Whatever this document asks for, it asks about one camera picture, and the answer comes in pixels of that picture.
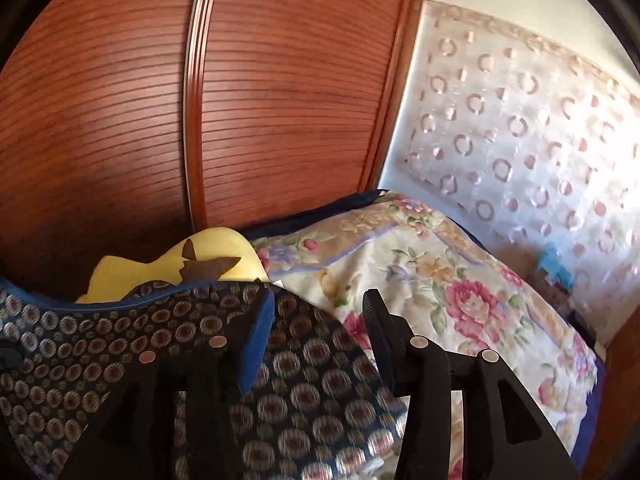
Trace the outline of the navy patterned silk garment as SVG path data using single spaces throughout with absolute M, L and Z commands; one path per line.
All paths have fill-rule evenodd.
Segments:
M 364 479 L 407 416 L 343 324 L 276 285 L 1 286 L 6 479 Z

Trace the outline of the blue item box by curtain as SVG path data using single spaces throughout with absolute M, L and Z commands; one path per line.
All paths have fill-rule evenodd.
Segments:
M 574 289 L 573 274 L 566 266 L 562 265 L 558 248 L 555 244 L 545 244 L 539 253 L 537 263 L 537 271 L 544 271 L 546 274 L 546 281 L 550 285 L 559 285 L 569 294 Z

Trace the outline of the yellow plush toy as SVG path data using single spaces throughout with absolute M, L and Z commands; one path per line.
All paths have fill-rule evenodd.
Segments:
M 203 269 L 210 260 L 237 258 L 238 261 L 220 279 L 223 281 L 267 281 L 268 276 L 257 252 L 239 232 L 229 228 L 210 228 L 195 233 L 150 263 L 105 256 L 94 268 L 87 291 L 78 304 L 124 299 L 128 292 L 147 282 L 183 283 L 180 271 L 192 266 L 201 281 L 213 281 Z

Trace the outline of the circle patterned sheer curtain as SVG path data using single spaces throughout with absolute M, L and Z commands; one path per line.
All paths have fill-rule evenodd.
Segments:
M 638 100 L 543 36 L 424 0 L 381 183 L 515 271 L 551 250 L 600 341 L 638 308 Z

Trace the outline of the wooden slatted wardrobe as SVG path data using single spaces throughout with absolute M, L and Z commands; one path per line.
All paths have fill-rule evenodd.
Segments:
M 108 255 L 372 188 L 416 0 L 1 0 L 1 274 L 73 299 Z

